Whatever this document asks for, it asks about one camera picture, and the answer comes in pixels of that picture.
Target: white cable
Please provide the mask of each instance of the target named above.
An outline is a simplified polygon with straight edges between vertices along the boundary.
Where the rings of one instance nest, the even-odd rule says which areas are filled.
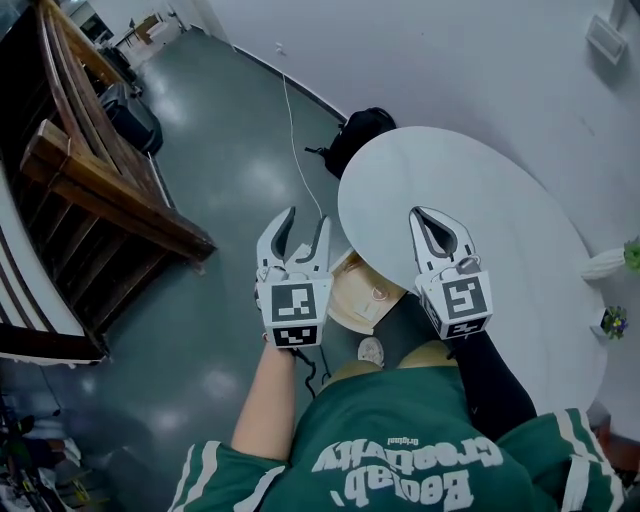
[[[298,166],[298,172],[302,177],[302,182],[304,183],[304,186],[307,187],[307,191],[309,192],[309,195],[313,198],[314,202],[316,203],[316,206],[318,207],[318,211],[320,212],[320,218],[322,218],[322,208],[320,208],[320,203],[318,203],[316,196],[313,195],[313,192],[311,192],[309,185],[307,185],[307,180],[304,178],[304,174],[302,173],[302,169],[300,168],[300,162],[298,162],[298,155],[296,154],[296,143],[293,138],[293,116],[291,115],[291,105],[289,104],[289,95],[287,94],[287,80],[284,76],[284,73],[282,74],[282,85],[284,87],[284,98],[287,100],[287,109],[289,109],[289,124],[291,126],[291,147],[293,148],[293,158],[296,159],[296,165]]]

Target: table top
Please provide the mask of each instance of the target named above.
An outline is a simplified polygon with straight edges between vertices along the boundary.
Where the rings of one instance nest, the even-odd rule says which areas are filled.
[[[426,127],[380,135],[347,166],[338,210],[353,248],[407,290],[418,275],[414,206],[443,211],[469,230],[491,282],[487,331],[538,412],[588,408],[607,359],[589,326],[604,304],[579,275],[589,254],[556,201],[465,135]]]

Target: black backpack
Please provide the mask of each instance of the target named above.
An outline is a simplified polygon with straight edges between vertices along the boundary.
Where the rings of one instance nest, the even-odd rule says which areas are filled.
[[[305,148],[305,151],[322,156],[325,167],[340,179],[349,160],[362,146],[381,133],[395,128],[396,123],[385,110],[379,107],[368,108],[355,112],[347,124],[340,125],[340,133],[333,139],[329,149]]]

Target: flower pot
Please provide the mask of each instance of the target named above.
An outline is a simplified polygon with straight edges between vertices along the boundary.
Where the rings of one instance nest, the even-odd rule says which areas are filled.
[[[609,339],[609,336],[604,329],[602,328],[602,322],[604,320],[604,316],[607,314],[606,308],[601,308],[598,310],[598,313],[594,316],[593,323],[589,326],[593,334],[598,336],[598,338]]]
[[[624,248],[611,249],[591,258],[580,272],[580,275],[585,281],[602,279],[615,273],[624,265]]]

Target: green shirt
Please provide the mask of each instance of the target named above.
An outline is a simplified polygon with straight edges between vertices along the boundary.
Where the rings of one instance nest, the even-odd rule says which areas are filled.
[[[497,443],[471,426],[455,367],[338,381],[309,406],[290,461],[189,449],[170,510],[617,510],[622,487],[577,410]]]

